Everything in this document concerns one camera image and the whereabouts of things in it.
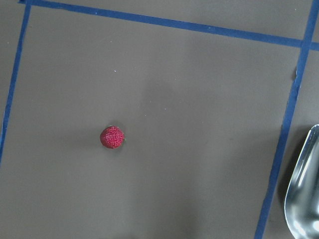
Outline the red strawberry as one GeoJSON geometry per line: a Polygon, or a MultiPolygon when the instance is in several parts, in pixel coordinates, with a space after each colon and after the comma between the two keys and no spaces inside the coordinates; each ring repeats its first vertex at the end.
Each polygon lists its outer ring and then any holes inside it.
{"type": "Polygon", "coordinates": [[[111,125],[100,134],[101,144],[108,149],[119,148],[125,141],[125,135],[119,127],[111,125]]]}

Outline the silver metal scoop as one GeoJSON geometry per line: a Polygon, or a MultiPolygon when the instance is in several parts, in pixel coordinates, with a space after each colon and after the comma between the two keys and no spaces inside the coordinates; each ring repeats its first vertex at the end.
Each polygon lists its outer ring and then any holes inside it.
{"type": "Polygon", "coordinates": [[[319,126],[305,139],[284,201],[287,226],[296,239],[319,237],[319,126]]]}

